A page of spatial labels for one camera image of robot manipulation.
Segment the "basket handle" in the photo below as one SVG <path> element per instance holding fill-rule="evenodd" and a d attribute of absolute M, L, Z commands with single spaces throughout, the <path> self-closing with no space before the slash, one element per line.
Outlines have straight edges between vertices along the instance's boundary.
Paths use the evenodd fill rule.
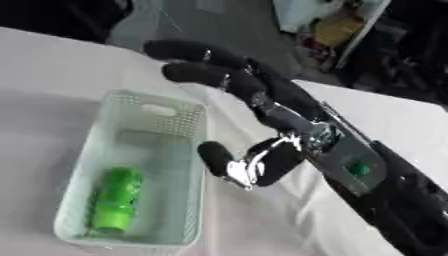
<path fill-rule="evenodd" d="M 151 113 L 156 116 L 174 117 L 177 116 L 178 111 L 173 107 L 162 106 L 154 103 L 143 103 L 140 105 L 143 112 Z"/>

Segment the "silver metal part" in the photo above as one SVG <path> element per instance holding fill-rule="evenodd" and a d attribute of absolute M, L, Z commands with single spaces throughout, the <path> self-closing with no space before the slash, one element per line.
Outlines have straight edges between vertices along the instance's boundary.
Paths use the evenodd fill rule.
<path fill-rule="evenodd" d="M 202 57 L 202 61 L 209 62 L 211 58 L 212 58 L 212 51 L 210 49 L 207 49 L 204 52 L 204 56 Z"/>
<path fill-rule="evenodd" d="M 226 92 L 229 89 L 230 82 L 231 82 L 230 75 L 229 74 L 225 74 L 223 79 L 222 79 L 222 81 L 221 81 L 221 83 L 219 83 L 218 89 L 221 90 L 221 91 Z"/>
<path fill-rule="evenodd" d="M 367 136 L 360 133 L 328 104 L 322 105 L 328 115 L 325 122 L 309 121 L 279 103 L 274 105 L 275 107 L 265 114 L 291 126 L 295 136 L 301 139 L 302 153 L 307 160 L 353 194 L 366 194 L 385 179 L 385 163 L 370 147 Z M 356 164 L 363 164 L 371 171 L 355 175 L 350 171 Z"/>

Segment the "fingertip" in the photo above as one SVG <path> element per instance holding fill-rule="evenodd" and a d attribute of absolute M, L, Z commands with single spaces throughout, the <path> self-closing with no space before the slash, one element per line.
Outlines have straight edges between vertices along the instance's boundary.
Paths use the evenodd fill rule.
<path fill-rule="evenodd" d="M 168 64 L 162 67 L 162 74 L 166 79 L 173 82 L 181 82 L 181 76 L 179 76 L 179 69 L 177 69 L 174 65 Z"/>
<path fill-rule="evenodd" d="M 160 46 L 160 41 L 147 41 L 143 45 L 143 51 L 153 59 L 162 60 L 165 54 L 161 51 Z"/>

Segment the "floor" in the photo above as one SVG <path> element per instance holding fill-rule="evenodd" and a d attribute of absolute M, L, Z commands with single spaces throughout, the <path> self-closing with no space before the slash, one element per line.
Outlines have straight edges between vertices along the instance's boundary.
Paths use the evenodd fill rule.
<path fill-rule="evenodd" d="M 288 77 L 303 71 L 295 37 L 279 31 L 271 0 L 137 0 L 136 10 L 108 43 L 140 51 L 149 39 L 197 40 L 256 58 Z"/>

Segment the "black robotic finger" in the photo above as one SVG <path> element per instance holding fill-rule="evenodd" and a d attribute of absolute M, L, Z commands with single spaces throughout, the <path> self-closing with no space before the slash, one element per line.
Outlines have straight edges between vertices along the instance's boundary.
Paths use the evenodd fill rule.
<path fill-rule="evenodd" d="M 271 67 L 247 59 L 252 74 L 267 85 L 267 95 L 274 101 L 298 112 L 308 120 L 324 119 L 322 107 L 307 91 L 277 73 Z"/>
<path fill-rule="evenodd" d="M 148 41 L 144 45 L 145 53 L 158 60 L 183 60 L 188 62 L 206 62 L 211 65 L 245 69 L 246 59 L 222 48 L 192 41 L 178 39 Z"/>
<path fill-rule="evenodd" d="M 239 70 L 206 65 L 204 63 L 171 63 L 162 69 L 165 77 L 175 82 L 195 82 L 222 89 L 251 105 L 256 93 L 266 87 L 255 77 Z"/>
<path fill-rule="evenodd" d="M 277 139 L 268 139 L 252 146 L 248 150 L 248 155 L 257 155 L 264 150 L 269 150 Z M 262 176 L 258 177 L 257 185 L 265 187 L 276 183 L 285 174 L 302 163 L 304 159 L 304 155 L 298 152 L 291 143 L 282 143 L 275 148 L 271 148 L 269 153 L 262 159 L 265 171 Z"/>
<path fill-rule="evenodd" d="M 198 153 L 214 176 L 227 176 L 227 164 L 233 161 L 233 156 L 223 145 L 208 141 L 198 147 Z"/>

